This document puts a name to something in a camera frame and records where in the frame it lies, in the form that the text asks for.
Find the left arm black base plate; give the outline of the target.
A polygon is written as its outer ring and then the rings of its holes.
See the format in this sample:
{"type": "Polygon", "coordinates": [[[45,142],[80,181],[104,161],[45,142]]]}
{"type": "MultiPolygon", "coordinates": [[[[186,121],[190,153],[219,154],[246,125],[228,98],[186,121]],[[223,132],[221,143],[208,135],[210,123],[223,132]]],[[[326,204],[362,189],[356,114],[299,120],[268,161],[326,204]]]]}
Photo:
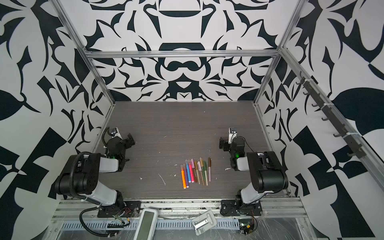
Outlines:
{"type": "Polygon", "coordinates": [[[135,217],[140,213],[141,201],[124,201],[122,205],[114,204],[111,206],[102,206],[98,211],[98,218],[121,218],[135,217]]]}

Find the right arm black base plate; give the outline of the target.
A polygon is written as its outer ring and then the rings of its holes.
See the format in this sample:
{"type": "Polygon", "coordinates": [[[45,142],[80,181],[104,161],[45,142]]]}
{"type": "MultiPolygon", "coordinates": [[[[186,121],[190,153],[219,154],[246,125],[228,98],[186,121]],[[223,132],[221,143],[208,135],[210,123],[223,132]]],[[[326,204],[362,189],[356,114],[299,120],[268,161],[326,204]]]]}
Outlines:
{"type": "Polygon", "coordinates": [[[221,200],[220,214],[224,217],[232,216],[261,216],[262,206],[260,203],[243,204],[236,200],[221,200]]]}

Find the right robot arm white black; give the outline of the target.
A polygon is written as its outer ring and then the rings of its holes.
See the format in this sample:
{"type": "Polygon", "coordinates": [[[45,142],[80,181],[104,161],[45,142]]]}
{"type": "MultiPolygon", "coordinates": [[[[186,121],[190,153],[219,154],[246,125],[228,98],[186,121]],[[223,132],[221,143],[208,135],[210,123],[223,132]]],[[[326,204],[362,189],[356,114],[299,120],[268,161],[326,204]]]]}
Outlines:
{"type": "Polygon", "coordinates": [[[233,137],[220,138],[219,148],[230,154],[231,168],[250,173],[251,182],[238,191],[236,196],[239,208],[256,204],[268,194],[275,194],[288,188],[288,177],[273,151],[245,152],[246,140],[233,137]]]}

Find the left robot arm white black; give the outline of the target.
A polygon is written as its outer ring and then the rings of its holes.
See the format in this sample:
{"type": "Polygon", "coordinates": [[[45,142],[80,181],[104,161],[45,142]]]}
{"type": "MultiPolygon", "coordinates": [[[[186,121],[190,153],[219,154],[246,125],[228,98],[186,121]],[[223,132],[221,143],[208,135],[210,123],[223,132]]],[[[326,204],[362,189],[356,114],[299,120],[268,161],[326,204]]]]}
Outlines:
{"type": "Polygon", "coordinates": [[[70,156],[55,181],[55,192],[93,203],[109,211],[125,208],[121,192],[102,184],[99,175],[122,172],[128,161],[126,150],[135,144],[131,134],[128,134],[125,139],[115,135],[105,143],[104,155],[82,152],[70,156]]]}

